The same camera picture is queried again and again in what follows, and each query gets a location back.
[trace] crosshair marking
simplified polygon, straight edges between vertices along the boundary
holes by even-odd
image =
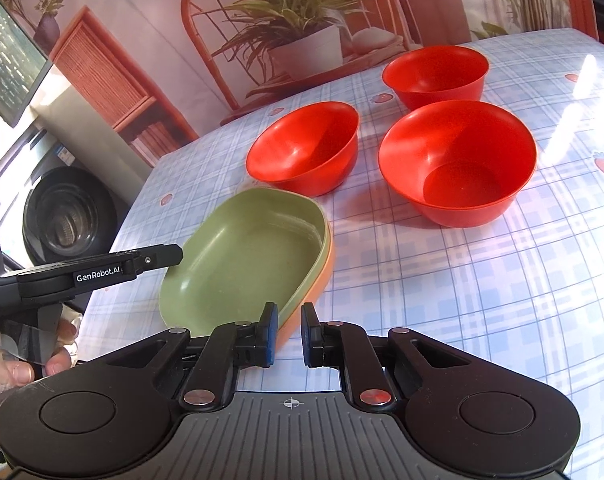
[[[293,408],[298,407],[300,404],[303,404],[303,402],[300,402],[299,400],[294,399],[293,397],[291,397],[290,399],[287,399],[284,402],[281,402],[280,404],[283,404],[287,408],[289,408],[290,410],[292,410]]]

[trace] green dish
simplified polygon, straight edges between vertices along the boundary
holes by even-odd
[[[168,327],[193,337],[221,324],[257,321],[273,301],[279,327],[293,314],[320,275],[331,235],[320,207],[288,191],[249,189],[224,202],[183,247],[160,290]]]

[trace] plastic container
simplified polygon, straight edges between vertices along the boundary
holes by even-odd
[[[424,216],[474,227],[506,211],[530,180],[537,148],[513,114],[478,101],[444,101],[394,124],[379,149],[384,179]]]
[[[306,196],[335,189],[357,161],[359,115],[351,105],[320,102],[271,124],[246,157],[248,174]]]
[[[464,46],[429,46],[387,65],[384,83],[409,110],[451,99],[479,101],[489,61]]]
[[[167,326],[193,337],[221,324],[257,321],[277,304],[280,347],[299,329],[297,312],[316,302],[333,273],[335,254],[321,208],[297,194],[270,188],[242,191],[220,205],[183,247],[160,289]]]

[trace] white plant pot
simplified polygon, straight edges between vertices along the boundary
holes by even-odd
[[[328,72],[342,66],[339,28],[335,25],[269,51],[275,61],[291,79]]]

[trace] red bowl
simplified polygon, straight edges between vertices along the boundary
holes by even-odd
[[[429,46],[413,50],[387,65],[382,80],[409,110],[465,99],[479,101],[488,60],[464,46]]]
[[[475,227],[511,205],[536,167],[528,128],[479,101],[442,101],[395,123],[379,149],[384,179],[432,221]]]
[[[246,170],[256,180],[306,196],[328,193],[357,161],[359,115],[346,103],[299,108],[271,124],[253,143]]]

